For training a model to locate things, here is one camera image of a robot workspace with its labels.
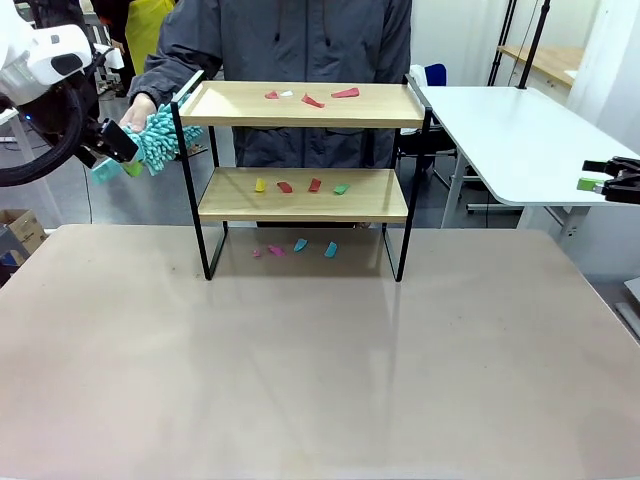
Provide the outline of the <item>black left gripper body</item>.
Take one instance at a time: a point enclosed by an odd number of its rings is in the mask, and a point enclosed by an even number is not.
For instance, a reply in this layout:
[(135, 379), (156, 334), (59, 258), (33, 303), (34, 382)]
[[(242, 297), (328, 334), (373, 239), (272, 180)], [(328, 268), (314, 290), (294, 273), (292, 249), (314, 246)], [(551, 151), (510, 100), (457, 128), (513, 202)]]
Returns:
[(76, 157), (87, 167), (93, 168), (102, 157), (118, 163), (132, 161), (138, 146), (129, 135), (113, 120), (99, 122), (89, 119), (83, 130), (81, 144), (76, 149)]

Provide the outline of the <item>person's right hand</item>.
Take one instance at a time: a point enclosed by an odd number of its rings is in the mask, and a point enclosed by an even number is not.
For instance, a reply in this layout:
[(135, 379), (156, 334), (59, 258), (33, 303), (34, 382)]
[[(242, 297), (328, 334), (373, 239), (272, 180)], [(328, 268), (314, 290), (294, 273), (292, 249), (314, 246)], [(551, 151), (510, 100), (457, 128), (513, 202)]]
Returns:
[(146, 93), (139, 93), (119, 121), (119, 126), (129, 128), (134, 133), (142, 132), (150, 115), (157, 113), (153, 99)]

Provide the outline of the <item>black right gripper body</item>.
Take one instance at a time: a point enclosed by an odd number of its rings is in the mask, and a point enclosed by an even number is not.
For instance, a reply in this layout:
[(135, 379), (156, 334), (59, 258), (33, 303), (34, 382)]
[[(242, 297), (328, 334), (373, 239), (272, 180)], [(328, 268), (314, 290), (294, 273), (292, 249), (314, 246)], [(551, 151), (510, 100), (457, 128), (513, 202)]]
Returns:
[(605, 164), (604, 172), (611, 176), (602, 187), (607, 201), (639, 204), (639, 161), (626, 157), (613, 157)]

